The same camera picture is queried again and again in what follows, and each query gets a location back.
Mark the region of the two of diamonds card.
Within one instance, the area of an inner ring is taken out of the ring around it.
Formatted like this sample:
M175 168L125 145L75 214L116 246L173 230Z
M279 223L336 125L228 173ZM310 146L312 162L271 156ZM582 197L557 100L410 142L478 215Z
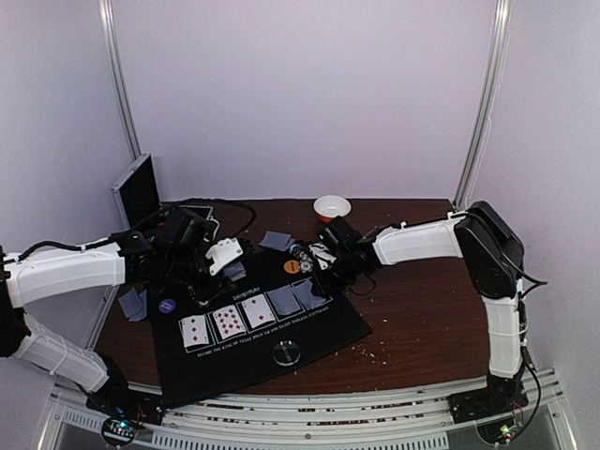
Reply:
M259 294L241 303L251 329L259 328L276 319L263 294Z

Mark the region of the right aluminium frame post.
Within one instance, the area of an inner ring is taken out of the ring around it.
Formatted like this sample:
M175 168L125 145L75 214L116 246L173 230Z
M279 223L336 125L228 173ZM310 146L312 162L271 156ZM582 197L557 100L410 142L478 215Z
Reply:
M453 200L456 209L463 209L468 206L483 162L489 132L491 131L492 110L503 79L512 7L513 2L510 0L498 0L496 2L481 96L467 156Z

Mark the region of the purple small blind button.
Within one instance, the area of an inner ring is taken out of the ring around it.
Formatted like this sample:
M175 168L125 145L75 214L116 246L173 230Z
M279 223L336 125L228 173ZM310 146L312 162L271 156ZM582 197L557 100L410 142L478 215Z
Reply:
M171 314L176 310L177 304L173 299L167 298L160 301L158 311L162 314Z

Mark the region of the left aluminium frame post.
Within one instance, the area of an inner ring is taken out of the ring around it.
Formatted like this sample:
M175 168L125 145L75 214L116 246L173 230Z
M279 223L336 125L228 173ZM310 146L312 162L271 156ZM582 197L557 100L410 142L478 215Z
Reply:
M142 150L128 98L126 78L121 60L114 18L113 1L99 0L98 9L100 24L112 72L112 82L116 93L118 111L127 141L127 148L132 159L135 160L142 154Z

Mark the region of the blue patterned playing card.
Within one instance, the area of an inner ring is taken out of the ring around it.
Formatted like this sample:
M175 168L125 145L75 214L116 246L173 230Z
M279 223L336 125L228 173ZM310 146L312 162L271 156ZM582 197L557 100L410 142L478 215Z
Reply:
M130 290L118 299L119 305L127 318L130 305L137 305L139 302L146 301L146 292L137 292L135 289Z
M290 234L267 231L260 242L260 247L277 251L288 251L294 243L295 239Z
M147 304L144 301L139 302L137 305L130 305L127 313L127 319L131 323L137 323L144 320L147 316Z

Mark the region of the poker chip pile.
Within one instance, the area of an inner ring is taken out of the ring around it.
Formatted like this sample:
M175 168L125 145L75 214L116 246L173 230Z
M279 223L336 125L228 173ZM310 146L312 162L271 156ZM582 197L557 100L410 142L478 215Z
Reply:
M301 244L300 242L292 244L289 248L289 252L299 263L301 272L309 273L313 271L314 262L308 252L308 248L304 244Z
M192 285L187 287L187 296L197 308L207 308L211 302L210 299L207 299L203 296L203 292L201 290Z

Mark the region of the grey playing card deck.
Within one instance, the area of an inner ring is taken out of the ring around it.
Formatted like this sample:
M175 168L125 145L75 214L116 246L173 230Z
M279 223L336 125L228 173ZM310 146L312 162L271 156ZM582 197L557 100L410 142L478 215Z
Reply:
M225 278L236 281L244 278L247 275L247 271L241 262L232 262L222 269L222 274Z

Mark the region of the three of diamonds card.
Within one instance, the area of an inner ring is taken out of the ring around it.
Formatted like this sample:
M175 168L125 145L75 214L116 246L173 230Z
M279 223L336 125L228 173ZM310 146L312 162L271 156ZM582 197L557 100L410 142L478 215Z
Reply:
M204 315L192 315L179 321L185 349L207 345L210 342Z

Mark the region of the black dealer button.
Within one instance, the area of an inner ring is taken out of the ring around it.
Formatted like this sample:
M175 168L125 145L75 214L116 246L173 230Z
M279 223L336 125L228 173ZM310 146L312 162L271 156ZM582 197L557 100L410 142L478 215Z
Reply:
M274 346L272 357L279 366L290 367L300 360L301 350L293 341L289 339L281 340Z

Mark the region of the nine of diamonds card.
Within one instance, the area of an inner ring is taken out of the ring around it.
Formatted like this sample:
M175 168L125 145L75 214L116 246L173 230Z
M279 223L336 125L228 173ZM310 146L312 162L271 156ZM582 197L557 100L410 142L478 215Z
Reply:
M221 340L243 335L247 332L236 305L229 305L211 313Z

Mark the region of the aluminium frame post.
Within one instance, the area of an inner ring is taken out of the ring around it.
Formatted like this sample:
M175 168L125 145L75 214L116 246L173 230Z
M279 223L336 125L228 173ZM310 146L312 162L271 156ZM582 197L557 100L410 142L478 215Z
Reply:
M112 82L116 93L118 111L127 141L127 148L132 159L135 160L142 154L142 150L128 98L126 78L121 60L114 18L113 1L99 0L98 9L100 24L112 72Z
M453 200L456 209L463 209L468 206L483 162L489 132L491 131L492 110L503 79L512 7L513 2L510 0L498 0L496 2L481 96L467 156Z

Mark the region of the aluminium poker chip case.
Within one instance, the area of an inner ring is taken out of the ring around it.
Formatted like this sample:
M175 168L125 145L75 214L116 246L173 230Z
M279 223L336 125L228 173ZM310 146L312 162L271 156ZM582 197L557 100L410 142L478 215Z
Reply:
M165 208L172 202L162 202L159 198L154 166L149 154L137 157L113 183L111 192L127 229L157 213L141 226L141 231L149 231L161 226L169 215Z

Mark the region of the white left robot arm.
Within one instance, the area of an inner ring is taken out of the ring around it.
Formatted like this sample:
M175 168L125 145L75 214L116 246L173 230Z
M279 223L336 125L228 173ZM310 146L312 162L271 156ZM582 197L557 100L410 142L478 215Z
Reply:
M80 300L102 288L138 283L202 286L218 280L243 250L235 238L177 255L141 235L79 246L45 245L30 255L9 253L1 261L1 354L67 378L115 416L129 414L133 393L117 382L105 358L54 332L28 307L60 297Z

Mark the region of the black poker play mat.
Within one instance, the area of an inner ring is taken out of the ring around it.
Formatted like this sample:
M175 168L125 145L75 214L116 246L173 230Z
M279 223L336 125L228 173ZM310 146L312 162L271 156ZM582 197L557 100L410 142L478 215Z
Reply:
M370 334L367 322L341 293L326 298L324 305L312 310L306 310L298 302L299 311L279 316L267 293L312 279L308 273L287 274L283 264L291 259L290 255L273 250L251 255L243 262L247 275L206 308L196 307L189 300L187 290L179 285L167 287L160 295L149 295L148 317L165 407L176 408L263 383ZM259 294L265 296L276 320L251 329L241 303ZM158 304L167 298L173 299L177 307L171 314L162 314ZM229 305L236 305L247 332L221 340L211 313ZM205 316L210 342L185 349L179 321L192 315ZM281 367L273 360L272 351L279 341L286 339L300 347L301 357L295 365Z

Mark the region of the orange big blind button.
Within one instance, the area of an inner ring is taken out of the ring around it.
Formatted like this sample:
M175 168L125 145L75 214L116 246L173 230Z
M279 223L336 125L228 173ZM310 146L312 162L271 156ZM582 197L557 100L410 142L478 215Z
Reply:
M283 264L283 269L287 274L295 275L301 272L299 261L288 260Z

